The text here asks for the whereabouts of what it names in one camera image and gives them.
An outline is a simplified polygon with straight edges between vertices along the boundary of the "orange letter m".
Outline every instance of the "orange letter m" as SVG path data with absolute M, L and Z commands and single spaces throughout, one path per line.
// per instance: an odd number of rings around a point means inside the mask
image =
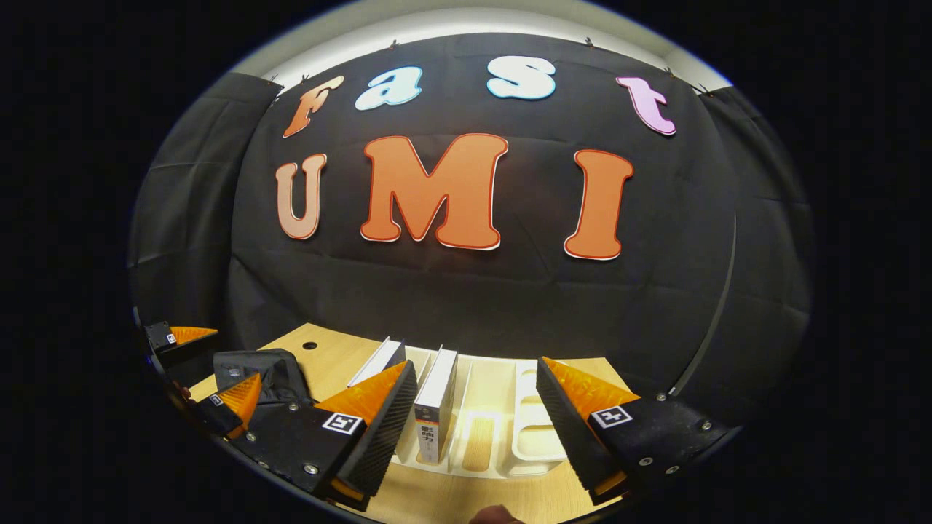
M 372 160 L 369 220 L 360 228 L 369 241 L 397 241 L 401 228 L 391 219 L 392 200 L 415 241 L 422 241 L 446 200 L 446 219 L 437 240 L 448 247 L 491 250 L 501 235 L 492 227 L 495 168 L 508 151 L 508 142 L 494 134 L 457 137 L 430 174 L 411 141 L 387 136 L 370 142 L 365 155 Z

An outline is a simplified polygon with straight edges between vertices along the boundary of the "book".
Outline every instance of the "book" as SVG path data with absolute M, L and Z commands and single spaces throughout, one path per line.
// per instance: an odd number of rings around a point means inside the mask
M 433 360 L 414 401 L 420 455 L 424 462 L 439 463 L 446 436 L 451 431 L 453 392 L 456 390 L 459 354 L 443 346 Z
M 405 360 L 407 360 L 407 354 L 404 350 L 404 340 L 392 340 L 391 337 L 386 337 L 376 351 L 369 356 L 369 360 L 365 361 L 363 367 L 356 372 L 356 376 L 349 381 L 347 387 L 351 388 Z

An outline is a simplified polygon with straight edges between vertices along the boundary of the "table surface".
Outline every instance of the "table surface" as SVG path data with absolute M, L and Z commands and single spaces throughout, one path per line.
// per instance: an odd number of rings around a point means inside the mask
M 305 342 L 315 342 L 317 347 L 305 350 Z M 293 353 L 314 398 L 324 400 L 346 389 L 380 343 L 304 324 L 260 351 L 281 348 Z M 581 371 L 628 389 L 604 358 L 546 356 L 560 358 Z M 215 393 L 213 375 L 191 387 L 190 392 L 197 401 Z M 390 463 L 378 495 L 370 499 L 364 513 L 340 507 L 389 524 L 441 524 L 465 523 L 486 506 L 504 504 L 516 518 L 543 524 L 580 517 L 618 500 L 593 505 L 569 462 L 560 463 L 545 475 L 511 479 L 443 475 Z

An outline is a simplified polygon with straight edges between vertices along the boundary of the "black cloth item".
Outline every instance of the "black cloth item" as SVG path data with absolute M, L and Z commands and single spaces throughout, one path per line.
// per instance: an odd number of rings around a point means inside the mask
M 487 64 L 505 55 L 552 63 L 553 94 L 492 95 Z M 423 71 L 416 98 L 355 109 L 370 80 L 405 66 Z M 336 76 L 342 85 L 307 127 L 283 139 L 301 96 Z M 616 76 L 643 78 L 662 93 L 676 134 L 649 129 Z M 279 87 L 259 78 L 230 74 L 218 86 L 226 109 L 210 117 L 213 95 L 198 100 L 140 192 L 130 272 L 144 322 L 220 327 L 230 349 L 244 351 L 310 322 L 479 356 L 604 356 L 635 393 L 678 385 L 680 400 L 729 425 L 760 412 L 808 325 L 809 206 L 778 138 L 735 88 L 697 95 L 644 62 L 526 34 L 461 34 L 376 51 L 274 103 Z M 477 132 L 509 144 L 493 193 L 500 247 L 441 245 L 435 232 L 446 204 L 423 241 L 411 238 L 397 205 L 400 239 L 361 236 L 373 169 L 366 144 L 408 137 L 430 172 L 456 137 Z M 197 168 L 175 159 L 192 144 L 197 155 L 187 156 Z M 563 249 L 583 196 L 573 155 L 586 148 L 635 170 L 618 220 L 623 250 L 610 261 Z M 319 225 L 296 240 L 278 221 L 275 171 L 315 154 L 327 156 Z M 299 170 L 295 216 L 305 210 L 305 181 Z
M 213 356 L 217 391 L 223 391 L 259 373 L 262 392 L 259 406 L 297 402 L 311 404 L 310 389 L 295 356 L 286 350 L 218 352 Z

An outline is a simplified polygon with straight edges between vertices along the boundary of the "person's hand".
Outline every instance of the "person's hand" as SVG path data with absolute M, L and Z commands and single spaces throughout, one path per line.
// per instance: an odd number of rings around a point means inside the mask
M 499 504 L 480 509 L 469 524 L 524 524 L 524 522 L 514 518 L 505 506 Z
M 182 386 L 178 383 L 178 380 L 172 380 L 174 387 L 178 389 L 178 392 L 185 398 L 185 400 L 191 400 L 191 391 L 188 390 L 185 386 Z

